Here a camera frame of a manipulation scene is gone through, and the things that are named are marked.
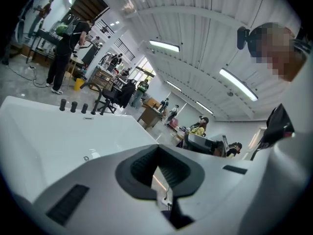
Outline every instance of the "gray floor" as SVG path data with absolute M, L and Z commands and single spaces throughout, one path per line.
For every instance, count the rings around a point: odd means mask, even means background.
M 44 68 L 36 63 L 26 64 L 26 58 L 24 56 L 17 56 L 13 59 L 10 59 L 9 66 L 4 66 L 0 64 L 0 104 L 3 103 L 4 99 L 8 96 L 15 96 L 24 98 L 27 100 L 32 100 L 40 103 L 51 104 L 51 105 L 60 105 L 62 98 L 65 98 L 69 106 L 73 101 L 78 103 L 77 108 L 81 109 L 84 103 L 89 105 L 89 110 L 94 106 L 94 101 L 98 98 L 98 92 L 90 90 L 89 88 L 84 88 L 79 92 L 74 91 L 73 85 L 74 81 L 71 80 L 69 86 L 67 86 L 68 80 L 63 81 L 63 86 L 61 90 L 64 92 L 62 95 L 57 95 L 51 92 L 50 88 L 37 88 L 33 81 L 26 80 L 25 78 L 20 77 L 15 74 L 13 71 L 18 74 L 27 77 L 28 79 L 34 78 L 33 70 L 28 69 L 29 65 L 36 68 L 37 71 L 37 86 L 45 86 L 46 76 L 48 74 L 48 68 Z M 144 111 L 144 108 L 134 109 L 129 105 L 125 109 L 117 108 L 115 114 L 126 114 L 131 115 L 135 119 L 138 119 L 141 113 Z M 173 136 L 175 132 L 163 125 L 162 122 L 159 122 L 155 125 L 154 128 L 148 128 L 147 132 L 161 144 L 167 145 L 176 145 L 178 140 L 174 139 Z M 159 169 L 155 172 L 155 177 L 158 181 L 165 187 L 168 188 L 166 180 L 162 176 Z M 152 188 L 158 192 L 158 199 L 165 197 L 165 190 L 155 179 L 153 179 Z M 158 205 L 162 210 L 167 210 L 167 208 L 162 205 L 159 201 Z

